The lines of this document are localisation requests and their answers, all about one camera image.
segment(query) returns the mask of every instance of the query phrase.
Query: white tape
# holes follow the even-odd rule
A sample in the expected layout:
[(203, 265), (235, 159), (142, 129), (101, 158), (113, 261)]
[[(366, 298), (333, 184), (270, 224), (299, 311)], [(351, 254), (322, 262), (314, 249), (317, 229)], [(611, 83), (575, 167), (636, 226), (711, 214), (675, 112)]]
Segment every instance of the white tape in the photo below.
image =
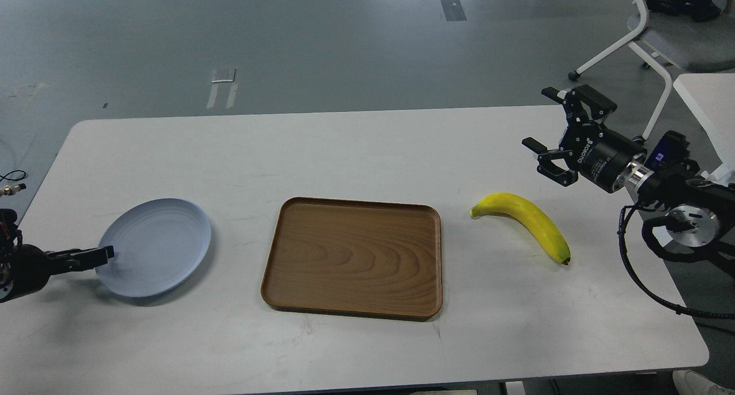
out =
[(234, 105), (234, 99), (237, 97), (237, 83), (232, 83), (230, 86), (230, 94), (227, 97), (227, 106), (226, 109), (232, 108)]
[(210, 91), (210, 100), (207, 101), (207, 109), (209, 110), (211, 107), (215, 106), (215, 101), (217, 100), (217, 89), (220, 87), (220, 84), (212, 84), (212, 91)]

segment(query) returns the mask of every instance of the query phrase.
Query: shoe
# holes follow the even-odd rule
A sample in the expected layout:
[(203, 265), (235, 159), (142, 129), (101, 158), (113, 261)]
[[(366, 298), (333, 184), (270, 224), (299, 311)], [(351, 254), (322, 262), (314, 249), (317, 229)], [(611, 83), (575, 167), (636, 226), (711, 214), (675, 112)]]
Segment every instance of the shoe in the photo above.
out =
[(723, 388), (697, 372), (674, 371), (674, 386), (679, 395), (735, 395), (735, 390)]
[(691, 10), (691, 19), (695, 22), (711, 21), (719, 16), (721, 12), (722, 10), (720, 10), (717, 5), (712, 3), (712, 1), (709, 1), (709, 3), (706, 3), (705, 5), (695, 6)]
[(648, 10), (669, 16), (679, 16), (684, 3), (684, 0), (646, 0)]

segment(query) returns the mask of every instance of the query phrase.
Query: tray rim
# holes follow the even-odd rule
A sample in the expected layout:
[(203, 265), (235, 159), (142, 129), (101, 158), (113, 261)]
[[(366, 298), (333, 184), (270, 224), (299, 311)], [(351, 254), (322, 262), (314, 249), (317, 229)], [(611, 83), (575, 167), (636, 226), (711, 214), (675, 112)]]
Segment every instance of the tray rim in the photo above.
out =
[[(436, 286), (436, 299), (434, 306), (427, 311), (426, 314), (423, 315), (399, 315), (399, 314), (393, 314), (393, 313), (380, 313), (380, 312), (357, 312), (357, 311), (331, 311), (330, 309), (324, 309), (324, 308), (305, 308), (302, 306), (291, 306), (287, 304), (279, 304), (275, 303), (273, 299), (270, 299), (268, 297), (268, 290), (267, 290), (267, 282), (268, 277), (271, 273), (271, 266), (273, 265), (273, 252), (274, 252), (274, 246), (276, 245), (276, 240), (278, 239), (278, 234), (281, 232), (281, 221), (283, 220), (284, 213), (286, 210), (291, 207), (294, 204), (324, 204), (324, 205), (336, 205), (336, 206), (357, 206), (357, 207), (364, 207), (364, 208), (405, 208), (405, 207), (411, 207), (414, 209), (423, 209), (428, 212), (434, 217), (435, 224), (436, 224), (436, 237), (439, 239), (438, 243), (436, 244), (436, 283), (438, 283), (438, 286)], [(265, 265), (265, 273), (263, 274), (263, 280), (260, 285), (260, 296), (262, 299), (268, 304), (268, 306), (271, 306), (271, 308), (278, 309), (279, 311), (289, 311), (289, 312), (299, 312), (299, 313), (319, 313), (319, 314), (328, 314), (328, 315), (334, 315), (334, 316), (356, 316), (356, 317), (372, 317), (373, 319), (397, 319), (397, 320), (408, 320), (408, 321), (426, 321), (428, 319), (431, 319), (432, 317), (436, 316), (436, 314), (441, 311), (443, 303), (444, 303), (444, 282), (443, 282), (443, 264), (442, 264), (442, 224), (441, 224), (441, 216), (439, 215), (439, 212), (436, 211), (431, 206), (425, 205), (425, 204), (407, 204), (407, 203), (392, 203), (392, 202), (370, 202), (370, 201), (361, 201), (361, 200), (346, 200), (346, 199), (325, 199), (325, 198), (318, 198), (318, 197), (292, 197), (290, 199), (287, 199), (282, 205), (281, 209), (278, 212), (278, 221), (276, 222), (276, 230), (273, 233), (273, 241), (270, 244), (270, 251), (268, 251), (268, 262)]]

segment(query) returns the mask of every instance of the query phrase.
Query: wooden tray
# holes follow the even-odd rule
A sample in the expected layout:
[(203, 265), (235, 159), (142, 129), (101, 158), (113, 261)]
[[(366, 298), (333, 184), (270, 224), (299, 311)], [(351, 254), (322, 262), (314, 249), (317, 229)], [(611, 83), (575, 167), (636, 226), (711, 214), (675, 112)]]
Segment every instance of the wooden tray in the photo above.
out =
[(425, 205), (290, 199), (261, 295), (283, 311), (426, 320), (442, 306), (440, 240)]

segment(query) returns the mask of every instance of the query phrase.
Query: gray floor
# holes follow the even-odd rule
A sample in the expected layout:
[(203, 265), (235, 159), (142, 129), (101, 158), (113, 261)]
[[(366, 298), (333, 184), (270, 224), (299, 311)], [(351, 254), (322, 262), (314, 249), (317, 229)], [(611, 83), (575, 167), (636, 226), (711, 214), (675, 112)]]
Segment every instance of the gray floor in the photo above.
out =
[[(572, 86), (567, 71), (625, 34), (633, 12), (630, 0), (461, 1), (467, 21), (448, 22), (439, 0), (0, 0), (0, 172), (29, 172), (29, 190), (2, 207), (23, 214), (68, 131), (88, 119), (548, 104), (540, 90)], [(608, 126), (630, 137), (662, 89), (639, 66), (622, 49), (580, 79), (617, 102)], [(229, 108), (229, 85), (207, 108), (214, 68), (237, 69)], [(675, 93), (651, 141), (669, 129), (687, 134), (704, 168), (719, 163)], [(527, 160), (517, 159), (533, 166)], [(191, 172), (207, 180), (206, 170)], [(693, 266), (670, 269), (685, 300), (732, 312), (728, 279)], [(711, 359), (700, 370), (735, 388), (735, 338), (701, 330)], [(664, 373), (529, 387), (675, 393)]]

